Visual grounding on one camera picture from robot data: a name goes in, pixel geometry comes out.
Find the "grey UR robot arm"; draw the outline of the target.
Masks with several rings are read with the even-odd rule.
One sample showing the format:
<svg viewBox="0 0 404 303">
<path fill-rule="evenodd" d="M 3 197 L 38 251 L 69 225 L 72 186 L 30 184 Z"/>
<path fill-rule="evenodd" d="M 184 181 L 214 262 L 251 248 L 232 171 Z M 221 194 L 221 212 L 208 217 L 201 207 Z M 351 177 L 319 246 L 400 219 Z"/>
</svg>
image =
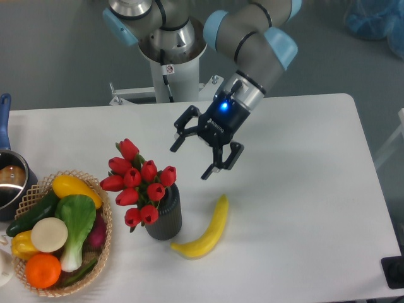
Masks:
<svg viewBox="0 0 404 303">
<path fill-rule="evenodd" d="M 206 112 L 191 105 L 174 124 L 173 152 L 188 136 L 212 148 L 203 179 L 230 170 L 242 153 L 234 134 L 297 55 L 296 43 L 280 26 L 300 7 L 300 1 L 249 1 L 235 13 L 215 11 L 204 23 L 189 14 L 187 1 L 110 1 L 104 9 L 110 31 L 148 59 L 159 103 L 198 97 L 199 59 L 207 47 L 236 63 Z"/>
</svg>

